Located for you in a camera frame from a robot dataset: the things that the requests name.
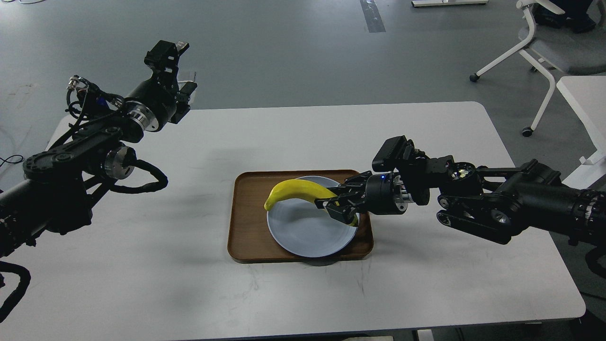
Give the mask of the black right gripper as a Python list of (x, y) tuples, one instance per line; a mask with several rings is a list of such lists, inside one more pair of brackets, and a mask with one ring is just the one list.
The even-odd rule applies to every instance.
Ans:
[(332, 219), (354, 227), (359, 225), (358, 214), (362, 211), (374, 215), (402, 215), (414, 202), (399, 172), (357, 173), (328, 190), (333, 195), (314, 199), (316, 208), (324, 209)]

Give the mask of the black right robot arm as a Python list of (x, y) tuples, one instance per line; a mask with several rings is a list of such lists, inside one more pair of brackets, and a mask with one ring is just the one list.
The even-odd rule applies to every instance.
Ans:
[(372, 171), (332, 187), (332, 195), (315, 199), (319, 209), (342, 223), (357, 213), (402, 215), (409, 203), (430, 201), (439, 190), (441, 224), (505, 245), (528, 227), (565, 235), (569, 244), (594, 246), (585, 255), (589, 270), (605, 276), (605, 193), (571, 188), (561, 174), (533, 159), (520, 168), (487, 168), (455, 162), (451, 155), (430, 158), (405, 136), (384, 142)]

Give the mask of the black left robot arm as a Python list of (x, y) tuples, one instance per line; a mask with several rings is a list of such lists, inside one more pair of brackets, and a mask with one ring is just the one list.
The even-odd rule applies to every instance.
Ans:
[(139, 159), (129, 143), (179, 123), (190, 111), (197, 84), (178, 83), (179, 59), (188, 48), (183, 41), (158, 41), (143, 60), (150, 78), (127, 97), (82, 76), (70, 78), (66, 110), (76, 121), (46, 151), (24, 160), (24, 181), (1, 193), (2, 257), (35, 246), (44, 231), (65, 235), (90, 225), (93, 207), (108, 192), (167, 187), (167, 176)]

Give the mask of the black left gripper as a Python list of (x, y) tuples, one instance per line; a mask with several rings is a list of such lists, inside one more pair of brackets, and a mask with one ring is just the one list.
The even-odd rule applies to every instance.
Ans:
[(177, 125), (190, 112), (197, 83), (178, 84), (179, 59), (189, 47), (185, 41), (160, 40), (146, 53), (143, 63), (153, 74), (125, 99), (125, 116), (142, 131), (158, 132), (169, 122)]

